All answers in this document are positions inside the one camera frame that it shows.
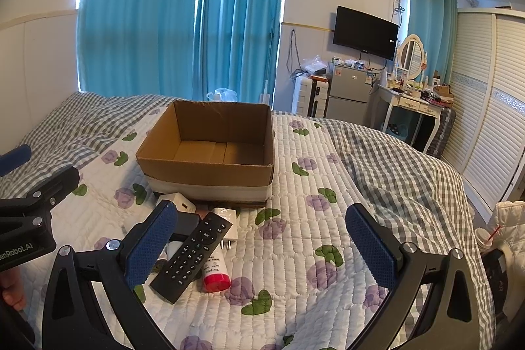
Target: gingham blanket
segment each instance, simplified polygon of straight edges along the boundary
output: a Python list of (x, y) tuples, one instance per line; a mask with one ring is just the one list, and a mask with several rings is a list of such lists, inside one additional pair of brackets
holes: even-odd
[[(74, 94), (23, 139), (35, 154), (28, 164), (0, 179), (0, 197), (25, 195), (62, 166), (82, 168), (125, 137), (126, 131), (155, 107), (172, 100), (152, 95), (104, 98)], [(488, 349), (494, 329), (492, 296), (459, 176), (393, 137), (335, 120), (318, 122), (328, 130), (335, 155), (342, 159), (379, 223), (388, 226), (400, 241), (416, 242), (424, 251), (463, 249), (477, 291), (480, 348)], [(425, 294), (422, 289), (406, 328), (400, 332), (401, 340), (410, 334)]]

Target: white power adapter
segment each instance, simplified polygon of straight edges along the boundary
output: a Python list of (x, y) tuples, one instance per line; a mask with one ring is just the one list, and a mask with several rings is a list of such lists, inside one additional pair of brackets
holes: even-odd
[(161, 195), (158, 198), (157, 205), (163, 200), (169, 200), (175, 204), (177, 211), (182, 213), (195, 213), (195, 205), (193, 205), (189, 200), (187, 200), (182, 193), (171, 193), (169, 195)]
[(227, 208), (213, 208), (213, 212), (218, 216), (224, 218), (226, 221), (232, 223), (232, 226), (228, 230), (227, 234), (223, 236), (222, 241), (220, 243), (221, 248), (224, 248), (224, 242), (226, 242), (228, 245), (228, 249), (231, 249), (232, 242), (237, 242), (237, 240), (239, 239), (239, 234), (237, 231), (237, 212), (233, 209)]

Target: refrigerator door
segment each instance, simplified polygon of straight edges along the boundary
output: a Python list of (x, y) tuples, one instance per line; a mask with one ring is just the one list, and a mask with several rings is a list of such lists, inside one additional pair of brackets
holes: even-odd
[(363, 125), (367, 113), (367, 103), (349, 101), (341, 98), (328, 99), (327, 119), (344, 120), (353, 124)]
[(362, 103), (368, 102), (371, 85), (367, 84), (367, 72), (343, 66), (335, 66), (330, 95)]

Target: curtain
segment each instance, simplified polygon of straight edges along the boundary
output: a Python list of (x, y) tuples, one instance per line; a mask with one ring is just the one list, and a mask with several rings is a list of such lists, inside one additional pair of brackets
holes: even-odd
[(456, 43), (458, 0), (410, 0), (409, 34), (419, 36), (429, 54), (425, 76), (434, 70), (448, 83)]
[(196, 0), (80, 0), (82, 90), (193, 97)]
[(266, 81), (273, 93), (281, 1), (199, 1), (194, 63), (200, 75), (194, 85), (202, 97), (229, 88), (239, 101), (258, 103)]

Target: television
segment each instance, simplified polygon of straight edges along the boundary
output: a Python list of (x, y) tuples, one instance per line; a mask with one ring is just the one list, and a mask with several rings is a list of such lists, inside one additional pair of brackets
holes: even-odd
[(350, 8), (337, 7), (335, 45), (394, 60), (399, 26)]

